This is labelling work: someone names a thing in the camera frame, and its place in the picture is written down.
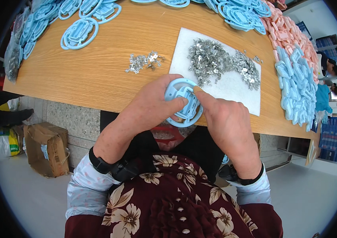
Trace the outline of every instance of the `floor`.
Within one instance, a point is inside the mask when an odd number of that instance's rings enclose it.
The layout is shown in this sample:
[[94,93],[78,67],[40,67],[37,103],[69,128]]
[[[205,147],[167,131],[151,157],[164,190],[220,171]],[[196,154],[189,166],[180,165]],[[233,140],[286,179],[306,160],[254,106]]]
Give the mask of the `floor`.
[[[32,123],[49,122],[68,130],[69,166],[75,168],[89,152],[100,133],[100,111],[61,102],[24,96],[19,110],[33,108]],[[287,137],[260,135],[260,158],[266,168],[287,161],[288,155],[277,148],[284,148]]]

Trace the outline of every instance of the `floral shirt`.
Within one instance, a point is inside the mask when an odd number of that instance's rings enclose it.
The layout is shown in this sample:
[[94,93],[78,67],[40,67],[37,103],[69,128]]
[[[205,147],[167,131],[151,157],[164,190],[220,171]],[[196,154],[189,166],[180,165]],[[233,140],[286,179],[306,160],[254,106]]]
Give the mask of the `floral shirt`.
[[156,173],[122,183],[107,201],[106,191],[119,182],[95,171],[85,156],[68,186],[65,237],[282,237],[272,205],[239,205],[189,158],[153,157]]

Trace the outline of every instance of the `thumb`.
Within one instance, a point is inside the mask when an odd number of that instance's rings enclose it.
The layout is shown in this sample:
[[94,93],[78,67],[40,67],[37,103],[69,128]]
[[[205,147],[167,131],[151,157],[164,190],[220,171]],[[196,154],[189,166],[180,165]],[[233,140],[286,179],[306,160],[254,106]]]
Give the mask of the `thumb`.
[[180,110],[183,109],[185,105],[187,105],[188,99],[184,97],[177,97],[172,99],[171,101],[167,102],[168,106],[168,114],[172,115],[176,112],[179,112]]
[[203,90],[195,92],[195,96],[205,109],[211,109],[216,102],[216,98],[211,96],[209,93],[204,92]]

